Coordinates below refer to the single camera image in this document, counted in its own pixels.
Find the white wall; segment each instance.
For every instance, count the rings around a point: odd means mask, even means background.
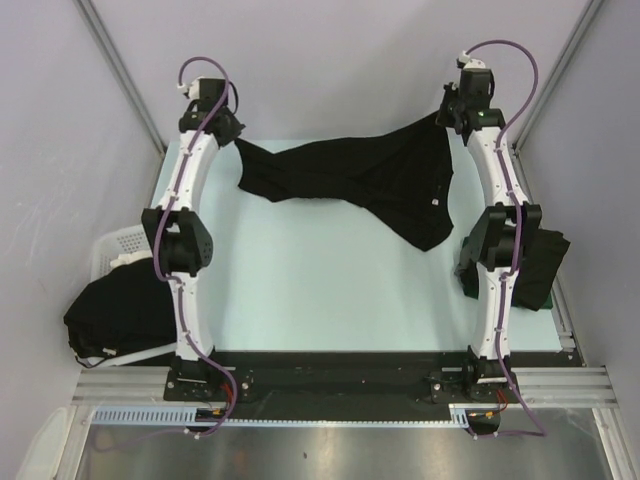
[[[94,1],[165,141],[185,108],[177,70],[194,55],[220,61],[237,84],[246,138],[372,135],[434,110],[459,75],[454,59],[482,40],[522,42],[544,80],[587,3]],[[496,105],[513,114],[529,92],[526,58],[507,47],[480,55],[498,76]]]
[[[0,478],[71,399],[62,315],[102,233],[134,224],[160,161],[68,0],[0,15]]]
[[[562,267],[578,340],[606,364],[640,457],[640,3],[606,2],[522,153]]]

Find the black bracket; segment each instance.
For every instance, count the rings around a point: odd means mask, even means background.
[[[540,205],[525,203],[521,207],[522,234],[520,238],[520,258],[524,259],[527,247],[531,245],[536,230],[542,220]],[[487,207],[469,235],[469,241],[460,252],[460,263],[456,271],[464,271],[470,262],[481,263],[492,272],[497,267],[511,265],[515,247],[515,227],[507,225],[507,220],[515,222],[516,207],[494,205]]]
[[[145,208],[142,212],[142,226],[152,248],[163,214],[164,210],[159,207]],[[212,258],[213,239],[198,214],[186,208],[170,212],[160,243],[162,272],[185,272],[195,277]]]
[[[178,122],[180,133],[197,130],[206,116],[213,110],[213,107],[224,91],[224,80],[201,78],[199,82],[200,99],[192,100],[191,103],[189,103],[186,112]],[[228,99],[225,99],[220,109],[207,122],[203,129],[204,133],[213,134],[220,147],[224,147],[238,138],[240,132],[242,132],[245,127],[238,121],[233,112],[229,110],[227,104]]]
[[[167,374],[164,400],[168,402],[213,402],[226,400],[222,394],[222,373],[202,360],[174,357]]]
[[[460,72],[460,84],[444,86],[444,98],[436,123],[453,128],[462,136],[465,145],[473,131],[484,127],[505,126],[504,116],[498,108],[491,108],[495,90],[493,72],[488,68],[467,68]]]

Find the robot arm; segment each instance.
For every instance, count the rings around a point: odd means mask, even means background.
[[[211,263],[213,240],[198,211],[213,158],[221,147],[238,137],[244,125],[229,110],[226,98],[203,125],[224,95],[225,80],[201,77],[190,86],[179,88],[191,102],[179,122],[178,161],[158,206],[144,210],[142,224],[150,245],[156,246],[159,240],[158,260],[162,275],[169,279],[177,331],[189,332],[197,349],[209,355],[214,340],[206,322],[200,321],[196,291],[198,272]],[[185,378],[193,381],[202,376],[204,369],[197,365],[198,354],[184,334],[178,335],[176,357],[181,364],[177,370],[182,371]]]
[[[485,211],[462,249],[459,265],[465,269],[476,263],[480,287],[467,383],[504,384],[500,364],[510,370],[507,328],[518,266],[542,213],[538,205],[529,203],[517,182],[507,140],[501,133],[505,126],[502,112],[490,106],[494,90],[491,70],[464,52],[458,67],[460,82],[445,85],[437,121],[462,136],[478,169],[485,201]]]

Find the stainless steel surface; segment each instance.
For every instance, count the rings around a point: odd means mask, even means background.
[[[98,49],[102,53],[109,69],[113,73],[118,85],[120,85],[120,89],[122,93],[127,98],[129,105],[133,109],[134,114],[144,127],[149,136],[149,140],[153,143],[156,150],[158,151],[158,155],[160,159],[164,158],[164,152],[166,150],[166,146],[162,142],[162,138],[160,137],[160,133],[156,128],[149,111],[147,110],[144,101],[142,100],[142,96],[140,92],[136,88],[133,80],[131,79],[131,75],[127,71],[120,54],[116,46],[114,45],[109,32],[107,31],[98,11],[96,10],[93,2],[91,0],[73,0],[78,7],[78,11],[80,15],[84,19],[91,36],[96,42]]]
[[[637,459],[629,451],[622,414],[618,409],[594,409],[604,451],[615,480],[637,480]]]
[[[163,435],[134,447],[85,449],[80,480],[129,479],[518,479],[607,480],[590,410],[539,412],[550,436],[473,441],[463,430],[234,428],[194,440]],[[524,412],[507,412],[505,427],[530,427]],[[154,431],[92,427],[105,448]]]
[[[582,11],[582,15],[578,19],[578,22],[574,26],[573,31],[569,35],[567,43],[564,45],[562,52],[558,57],[558,60],[551,69],[549,78],[540,90],[540,94],[538,95],[538,98],[534,102],[533,106],[529,109],[529,113],[525,118],[525,122],[522,126],[522,129],[520,130],[520,133],[514,139],[513,143],[514,145],[516,145],[517,150],[522,149],[522,146],[526,142],[531,129],[538,121],[540,113],[544,110],[544,107],[549,101],[551,94],[558,85],[558,82],[562,79],[564,72],[566,71],[567,67],[571,63],[571,60],[578,51],[578,48],[582,44],[582,40],[585,34],[598,15],[600,7],[602,7],[604,2],[605,0],[590,0]]]
[[[515,368],[523,397],[536,408],[615,407],[604,368]],[[167,405],[162,399],[167,367],[83,370],[76,405]],[[199,403],[184,403],[199,406]],[[220,402],[214,404],[222,407]]]

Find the purple cable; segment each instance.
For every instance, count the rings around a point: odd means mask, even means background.
[[[544,428],[544,426],[542,425],[540,420],[538,420],[538,417],[536,417],[536,415],[533,413],[533,411],[529,408],[529,406],[527,405],[527,402],[524,400],[524,398],[522,398],[522,395],[518,391],[518,387],[513,382],[513,379],[511,378],[511,375],[509,375],[509,371],[507,370],[507,367],[504,364],[504,360],[502,358],[502,351],[501,351],[501,348],[500,348],[500,341],[501,341],[501,337],[502,337],[502,326],[504,325],[504,316],[505,316],[506,298],[507,298],[507,284],[506,284],[506,281],[507,281],[507,278],[515,275],[518,272],[518,269],[520,268],[519,267],[519,263],[520,263],[520,244],[521,244],[521,241],[522,241],[522,210],[521,210],[520,204],[518,203],[518,198],[516,197],[516,195],[515,195],[515,193],[513,191],[513,182],[511,181],[511,177],[510,177],[509,171],[507,169],[507,162],[505,161],[504,155],[502,153],[502,148],[500,148],[500,144],[502,142],[502,138],[504,137],[507,129],[509,127],[511,127],[515,123],[515,121],[520,117],[520,115],[522,115],[522,113],[527,109],[527,107],[529,106],[529,104],[533,100],[533,97],[534,97],[534,95],[536,93],[536,90],[538,89],[538,81],[539,81],[538,64],[537,64],[535,58],[533,57],[533,55],[531,54],[531,52],[529,50],[527,50],[525,47],[523,47],[519,43],[512,42],[511,40],[488,40],[486,42],[481,42],[481,43],[478,43],[477,45],[474,45],[473,47],[471,47],[469,50],[467,50],[466,53],[470,54],[471,52],[473,52],[473,51],[475,51],[475,50],[477,50],[477,49],[479,49],[481,47],[487,46],[487,45],[507,45],[507,46],[510,46],[510,47],[514,47],[514,48],[520,50],[522,53],[524,53],[527,56],[527,58],[531,62],[531,67],[533,68],[533,85],[531,87],[531,92],[529,93],[529,96],[527,97],[527,100],[524,102],[524,104],[522,105],[520,110],[518,110],[516,112],[516,114],[513,116],[513,118],[511,118],[511,120],[509,120],[506,123],[504,128],[502,130],[500,130],[500,133],[498,134],[498,137],[496,138],[496,153],[498,155],[498,160],[500,162],[500,168],[502,169],[502,173],[503,173],[505,181],[507,183],[507,193],[509,195],[509,198],[513,202],[514,206],[516,207],[516,234],[515,234],[513,257],[511,258],[511,270],[510,270],[509,273],[504,273],[500,277],[500,308],[499,308],[499,311],[498,311],[498,325],[497,325],[498,335],[496,335],[495,349],[496,349],[496,354],[498,356],[498,363],[500,364],[500,368],[502,370],[502,373],[504,374],[505,378],[507,379],[507,384],[509,385],[509,389],[516,396],[516,398],[518,399],[518,402],[520,403],[520,405],[522,405],[522,408],[524,409],[524,411],[526,412],[528,417],[531,419],[531,421],[534,423],[534,425],[540,431],[539,432],[530,432],[530,431],[526,431],[526,430],[509,430],[509,431],[505,431],[505,432],[496,432],[495,434],[489,434],[489,435],[477,435],[473,431],[473,429],[471,427],[469,427],[467,431],[470,434],[472,434],[474,436],[474,438],[482,438],[482,437],[492,437],[493,438],[493,437],[499,437],[499,436],[505,437],[505,436],[520,436],[520,435],[528,435],[528,436],[534,436],[534,437],[546,437],[547,436],[546,429]]]
[[[154,243],[153,243],[153,268],[156,272],[156,276],[158,277],[158,279],[160,281],[163,282],[167,282],[169,280],[175,281],[178,284],[178,316],[179,316],[179,321],[180,321],[180,327],[182,329],[182,334],[185,336],[185,339],[187,341],[187,343],[189,344],[189,346],[193,349],[193,351],[196,353],[196,355],[198,355],[198,357],[200,357],[204,362],[206,362],[207,364],[209,364],[210,366],[212,366],[213,368],[215,368],[216,370],[220,371],[225,377],[227,377],[227,379],[229,380],[229,383],[231,384],[231,389],[232,389],[232,393],[233,393],[233,398],[231,399],[231,404],[229,405],[229,408],[226,409],[224,415],[218,419],[218,421],[215,423],[215,425],[213,425],[210,429],[208,429],[207,431],[203,432],[200,434],[200,436],[208,436],[211,435],[212,433],[214,433],[216,430],[218,430],[218,428],[220,428],[220,426],[229,418],[229,416],[231,415],[231,413],[233,412],[233,409],[235,408],[236,405],[236,399],[238,396],[238,385],[236,384],[235,379],[233,378],[233,375],[231,375],[229,373],[229,371],[224,368],[222,365],[214,362],[213,360],[211,360],[207,355],[205,355],[196,345],[195,341],[191,338],[191,334],[189,332],[189,330],[187,329],[187,323],[186,320],[184,318],[184,305],[183,305],[183,292],[184,292],[184,288],[182,286],[182,280],[175,276],[175,275],[164,275],[162,273],[162,270],[160,268],[160,242],[162,240],[162,232],[165,229],[165,226],[167,224],[167,220],[169,218],[169,214],[171,213],[171,209],[173,208],[173,205],[175,204],[175,201],[177,199],[177,197],[175,195],[177,195],[178,190],[180,188],[180,184],[182,183],[182,177],[184,176],[184,172],[187,166],[187,162],[189,161],[189,158],[191,157],[192,154],[192,150],[194,148],[194,146],[196,145],[196,142],[198,140],[198,137],[202,134],[205,126],[207,125],[207,123],[209,123],[209,121],[214,117],[214,115],[218,112],[218,110],[222,107],[224,101],[227,99],[228,95],[229,95],[229,76],[227,75],[227,72],[224,70],[224,68],[222,67],[222,65],[220,65],[218,62],[216,62],[215,60],[212,60],[208,57],[192,57],[190,59],[188,59],[186,62],[184,62],[182,64],[182,66],[180,67],[180,71],[178,73],[178,84],[182,85],[182,77],[184,75],[184,71],[187,68],[187,66],[189,66],[191,63],[193,62],[197,62],[197,61],[204,61],[207,63],[210,63],[212,65],[214,65],[218,70],[220,70],[220,73],[222,74],[222,76],[224,77],[225,83],[224,83],[224,89],[222,91],[222,95],[220,96],[220,99],[216,102],[216,104],[213,106],[213,108],[211,109],[211,111],[206,115],[206,117],[202,120],[202,122],[200,123],[200,125],[198,126],[197,130],[195,131],[195,133],[193,134],[193,137],[191,138],[191,141],[189,142],[189,145],[187,146],[187,151],[184,154],[184,156],[182,157],[181,163],[180,163],[180,169],[178,170],[178,175],[176,177],[176,181],[173,185],[173,195],[171,196],[171,198],[169,199],[169,202],[167,204],[167,206],[165,207],[164,213],[162,214],[162,217],[160,218],[160,222],[158,224],[158,230],[156,231],[156,235],[155,235],[155,239],[154,239]],[[145,440],[147,438],[151,438],[151,437],[155,437],[157,435],[161,435],[164,433],[178,433],[178,432],[183,432],[184,430],[182,429],[166,429],[166,430],[161,430],[158,432],[153,432],[149,435],[145,435],[143,437],[140,437],[138,439],[132,440],[130,442],[127,442],[125,445],[134,445],[142,440]]]
[[[225,69],[222,68],[222,65],[220,65],[218,62],[208,57],[191,57],[189,60],[184,62],[180,67],[180,71],[178,72],[178,85],[182,85],[182,76],[187,66],[197,61],[208,62],[213,66],[215,66],[218,70],[220,70],[220,73],[222,73],[222,76],[224,77],[224,90],[222,91],[222,95],[220,96],[220,99],[216,102],[216,104],[213,106],[213,108],[207,114],[207,116],[204,117],[204,119],[202,120],[202,123],[200,123],[200,125],[198,126],[198,129],[193,134],[193,137],[189,142],[189,145],[187,147],[187,152],[182,157],[182,162],[180,163],[180,169],[178,170],[178,176],[176,177],[176,182],[173,185],[174,195],[178,193],[178,189],[180,188],[180,184],[182,183],[182,176],[184,175],[184,171],[187,167],[187,162],[189,161],[189,157],[191,156],[191,151],[193,150],[193,147],[195,146],[196,141],[198,140],[198,137],[204,130],[204,127],[207,125],[207,123],[209,123],[209,120],[211,120],[213,116],[218,112],[220,107],[222,107],[222,104],[224,103],[224,101],[227,99],[229,95],[229,75],[227,75],[227,72],[225,71]],[[162,270],[160,269],[160,240],[162,239],[162,232],[164,231],[164,227],[167,224],[167,219],[169,218],[169,213],[171,213],[171,207],[173,207],[174,203],[175,203],[175,196],[171,197],[171,199],[169,200],[169,204],[165,208],[165,211],[162,214],[162,217],[160,218],[160,223],[158,224],[158,230],[156,231],[156,236],[153,242],[153,268],[156,272],[156,276],[162,282],[166,282],[168,280],[179,281],[177,277],[165,277],[165,275],[162,273]]]

